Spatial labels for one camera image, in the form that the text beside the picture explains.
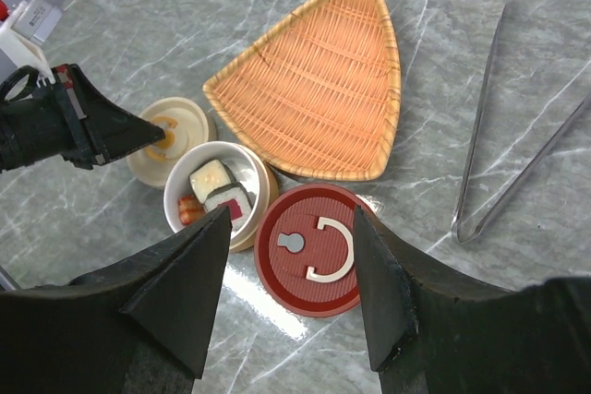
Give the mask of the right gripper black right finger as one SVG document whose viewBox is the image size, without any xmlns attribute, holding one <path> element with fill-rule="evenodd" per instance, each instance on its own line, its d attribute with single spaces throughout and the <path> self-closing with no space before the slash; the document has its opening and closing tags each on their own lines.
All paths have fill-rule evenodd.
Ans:
<svg viewBox="0 0 591 394">
<path fill-rule="evenodd" d="M 590 280 L 510 291 L 453 269 L 356 208 L 371 369 L 385 393 L 586 393 Z"/>
</svg>

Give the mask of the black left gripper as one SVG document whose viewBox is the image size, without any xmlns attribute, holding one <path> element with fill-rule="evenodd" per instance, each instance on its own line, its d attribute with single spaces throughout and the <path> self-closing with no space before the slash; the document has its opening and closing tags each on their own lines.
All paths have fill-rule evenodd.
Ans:
<svg viewBox="0 0 591 394">
<path fill-rule="evenodd" d="M 61 155 L 82 169 L 107 164 L 165 138 L 164 130 L 107 100 L 74 65 L 55 82 L 23 66 L 1 84 L 1 171 Z"/>
</svg>

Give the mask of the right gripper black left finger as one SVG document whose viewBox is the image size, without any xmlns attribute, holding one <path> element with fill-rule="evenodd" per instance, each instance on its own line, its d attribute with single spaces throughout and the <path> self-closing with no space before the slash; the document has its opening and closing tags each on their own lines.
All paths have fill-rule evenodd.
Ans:
<svg viewBox="0 0 591 394">
<path fill-rule="evenodd" d="M 1 295 L 5 393 L 188 393 L 202 377 L 229 253 L 216 209 L 69 283 Z"/>
</svg>

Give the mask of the cream lid with orange handle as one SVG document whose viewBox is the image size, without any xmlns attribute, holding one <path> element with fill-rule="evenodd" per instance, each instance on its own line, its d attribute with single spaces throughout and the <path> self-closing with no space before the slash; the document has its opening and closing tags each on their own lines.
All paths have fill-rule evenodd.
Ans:
<svg viewBox="0 0 591 394">
<path fill-rule="evenodd" d="M 155 188 L 164 188 L 170 172 L 187 152 L 217 139 L 211 116 L 182 97 L 158 100 L 139 117 L 159 126 L 165 138 L 127 156 L 127 164 L 138 180 Z"/>
</svg>

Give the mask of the sushi roll green centre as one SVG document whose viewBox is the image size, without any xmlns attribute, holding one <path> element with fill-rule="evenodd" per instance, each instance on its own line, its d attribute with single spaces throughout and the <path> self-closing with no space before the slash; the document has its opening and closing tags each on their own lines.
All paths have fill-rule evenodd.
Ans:
<svg viewBox="0 0 591 394">
<path fill-rule="evenodd" d="M 191 189 L 201 204 L 210 193 L 234 181 L 235 177 L 230 169 L 217 159 L 201 165 L 189 176 Z"/>
</svg>

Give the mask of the sushi roll red centre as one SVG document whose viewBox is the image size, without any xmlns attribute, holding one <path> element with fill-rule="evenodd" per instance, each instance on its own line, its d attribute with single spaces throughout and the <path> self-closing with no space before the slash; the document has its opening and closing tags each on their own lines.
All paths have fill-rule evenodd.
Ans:
<svg viewBox="0 0 591 394">
<path fill-rule="evenodd" d="M 206 197 L 203 206 L 207 212 L 218 207 L 229 208 L 234 232 L 242 229 L 252 213 L 247 190 L 238 182 L 232 182 L 213 190 Z"/>
</svg>

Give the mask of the red lid with white handle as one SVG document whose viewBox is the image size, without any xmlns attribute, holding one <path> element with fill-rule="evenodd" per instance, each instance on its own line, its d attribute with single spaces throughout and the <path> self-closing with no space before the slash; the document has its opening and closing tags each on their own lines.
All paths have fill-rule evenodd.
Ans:
<svg viewBox="0 0 591 394">
<path fill-rule="evenodd" d="M 337 185 L 301 185 L 282 194 L 259 225 L 254 260 L 272 298 L 300 316 L 329 317 L 360 304 L 354 263 L 356 207 Z"/>
</svg>

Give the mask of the metal tongs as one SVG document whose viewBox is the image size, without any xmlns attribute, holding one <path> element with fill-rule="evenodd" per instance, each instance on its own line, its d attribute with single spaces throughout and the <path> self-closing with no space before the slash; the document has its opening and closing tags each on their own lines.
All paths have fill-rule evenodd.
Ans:
<svg viewBox="0 0 591 394">
<path fill-rule="evenodd" d="M 569 21 L 524 0 L 502 8 L 452 214 L 460 245 L 484 236 L 590 108 L 590 34 Z"/>
</svg>

